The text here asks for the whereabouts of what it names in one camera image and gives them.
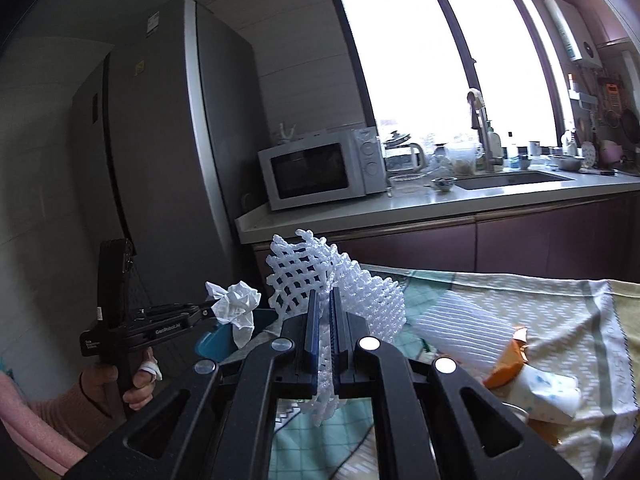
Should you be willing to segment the left hand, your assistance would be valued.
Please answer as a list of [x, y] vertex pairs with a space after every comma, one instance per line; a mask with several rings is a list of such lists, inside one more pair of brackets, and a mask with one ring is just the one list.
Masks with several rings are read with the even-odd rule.
[[[153, 399], [155, 383], [161, 374], [153, 349], [146, 348], [141, 353], [140, 366], [132, 376], [131, 387], [122, 394], [122, 402], [130, 410], [140, 411]], [[94, 364], [81, 373], [82, 391], [109, 415], [112, 414], [111, 385], [117, 386], [117, 378], [118, 369], [113, 365]]]

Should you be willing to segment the pink sleeved left forearm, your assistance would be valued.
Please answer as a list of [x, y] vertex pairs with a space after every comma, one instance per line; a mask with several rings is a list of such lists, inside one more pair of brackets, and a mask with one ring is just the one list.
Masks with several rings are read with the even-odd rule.
[[116, 378], [112, 366], [89, 367], [66, 393], [29, 402], [3, 373], [1, 428], [28, 466], [61, 477], [114, 429], [104, 386]]

